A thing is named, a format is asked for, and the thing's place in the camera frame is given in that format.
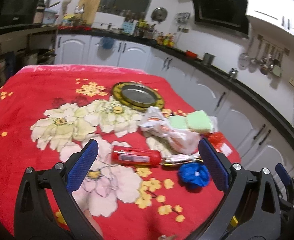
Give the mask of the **person's left hand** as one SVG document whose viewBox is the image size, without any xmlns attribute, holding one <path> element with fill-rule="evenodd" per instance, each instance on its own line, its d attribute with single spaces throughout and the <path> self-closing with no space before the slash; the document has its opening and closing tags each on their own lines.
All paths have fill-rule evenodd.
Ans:
<svg viewBox="0 0 294 240">
<path fill-rule="evenodd" d="M 87 220 L 89 221 L 89 223 L 91 224 L 91 226 L 93 226 L 94 229 L 99 233 L 99 235 L 101 235 L 101 237 L 103 237 L 103 232 L 102 232 L 100 226 L 98 225 L 98 223 L 93 219 L 93 216 L 90 213 L 90 211 L 89 210 L 85 210 L 83 212 L 83 214 L 85 215 L 85 217 L 87 218 Z"/>
</svg>

